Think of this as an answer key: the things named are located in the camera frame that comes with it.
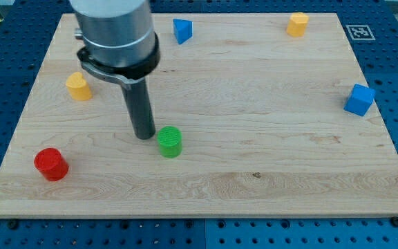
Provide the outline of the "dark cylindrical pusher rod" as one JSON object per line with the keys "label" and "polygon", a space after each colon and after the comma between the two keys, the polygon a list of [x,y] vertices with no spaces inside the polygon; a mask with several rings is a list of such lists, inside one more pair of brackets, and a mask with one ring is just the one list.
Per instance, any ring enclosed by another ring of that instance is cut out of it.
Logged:
{"label": "dark cylindrical pusher rod", "polygon": [[127,84],[122,87],[122,94],[136,137],[141,140],[152,138],[155,124],[146,80],[143,78],[135,84]]}

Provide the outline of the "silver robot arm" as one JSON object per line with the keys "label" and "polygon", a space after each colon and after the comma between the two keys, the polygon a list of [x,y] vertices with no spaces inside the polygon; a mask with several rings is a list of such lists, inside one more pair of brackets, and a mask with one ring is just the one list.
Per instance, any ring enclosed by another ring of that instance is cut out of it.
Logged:
{"label": "silver robot arm", "polygon": [[160,61],[148,0],[70,0],[84,43],[77,57],[99,80],[120,86],[137,138],[155,134],[146,77]]}

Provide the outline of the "black clamp ring mount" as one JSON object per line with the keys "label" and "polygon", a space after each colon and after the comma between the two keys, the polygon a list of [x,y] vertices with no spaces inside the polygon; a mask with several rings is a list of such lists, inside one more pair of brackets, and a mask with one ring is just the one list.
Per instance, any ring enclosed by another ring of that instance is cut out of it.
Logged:
{"label": "black clamp ring mount", "polygon": [[92,30],[92,38],[81,28],[75,38],[85,43],[77,52],[82,68],[93,77],[125,87],[150,74],[160,61],[159,39],[152,28],[132,31]]}

